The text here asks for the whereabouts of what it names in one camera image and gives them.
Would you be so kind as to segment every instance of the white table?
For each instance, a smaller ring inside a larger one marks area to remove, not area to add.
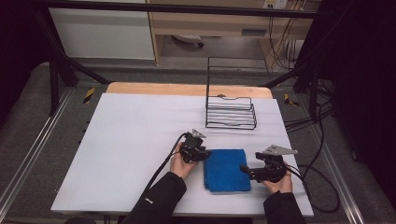
[[[205,97],[105,93],[94,112],[58,195],[54,212],[126,214],[136,203],[177,138],[192,128],[204,133],[208,149],[243,148],[249,167],[262,167],[256,151],[272,144],[290,147],[276,100],[253,98],[258,126],[253,131],[205,128]],[[294,156],[284,160],[296,166]],[[169,164],[159,178],[169,170]],[[293,191],[304,216],[313,216],[301,181]],[[263,215],[269,191],[251,182],[250,192],[214,194],[206,190],[200,163],[186,181],[175,216]]]

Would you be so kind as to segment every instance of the wire rack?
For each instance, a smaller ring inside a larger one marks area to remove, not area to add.
[[[216,81],[231,78],[232,82],[236,84],[238,80],[240,82],[247,79],[265,78],[263,75],[269,76],[267,65],[263,59],[209,57],[206,81],[206,128],[255,129],[257,120],[251,98],[210,96],[209,89],[212,79]]]
[[[209,96],[207,100],[206,128],[256,128],[257,120],[251,98]]]

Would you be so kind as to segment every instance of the black jacket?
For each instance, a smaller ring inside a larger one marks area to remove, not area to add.
[[[168,172],[137,202],[121,224],[166,224],[186,190],[183,179]],[[305,223],[292,193],[274,193],[263,205],[270,224]]]

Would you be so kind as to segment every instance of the gray floor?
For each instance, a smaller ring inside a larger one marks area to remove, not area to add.
[[[239,39],[224,37],[207,37],[202,49],[194,45],[179,43],[172,37],[165,38],[163,47],[163,63],[160,66],[127,64],[114,68],[96,66],[95,70],[104,77],[117,81],[134,82],[171,82],[171,83],[205,83],[206,60],[208,56],[256,57],[262,58],[255,39]],[[260,80],[250,80],[245,85],[255,86],[277,77],[272,73]],[[70,216],[54,214],[50,206],[56,196],[55,190],[62,184],[68,166],[78,150],[78,141],[83,137],[83,130],[88,126],[92,113],[106,86],[93,84],[89,78],[79,75],[80,84],[73,89],[71,99],[52,131],[46,145],[27,176],[14,203],[8,210],[5,222],[12,220],[23,223],[61,223]],[[293,101],[307,98],[307,94],[294,94],[291,90],[293,79],[273,89],[278,100],[284,120],[305,118],[302,106],[285,105],[284,93]],[[7,121],[0,129],[0,192],[3,193],[12,176],[28,153],[41,128],[44,126],[50,111],[48,67],[38,67],[32,74],[21,99],[10,112]],[[90,86],[96,91],[89,104],[82,103]],[[325,140],[337,165],[343,173],[347,185],[358,205],[366,223],[396,223],[396,213],[388,199],[376,184],[364,163],[351,159],[351,152],[343,136],[337,119],[327,117],[323,120]],[[318,150],[310,127],[290,133],[290,142],[294,149],[299,150],[296,160],[299,164],[308,164]],[[323,174],[329,177],[324,161],[319,158],[314,164]],[[317,207],[331,209],[335,198],[329,186],[315,173],[307,177],[312,192],[312,203]],[[314,210],[315,216],[308,217],[309,223],[349,223],[343,206],[333,214]],[[88,214],[100,220],[99,215]]]

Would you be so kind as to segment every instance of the blue towel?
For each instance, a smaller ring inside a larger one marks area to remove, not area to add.
[[[250,179],[239,165],[247,165],[244,149],[213,149],[204,161],[205,187],[211,192],[249,191]]]

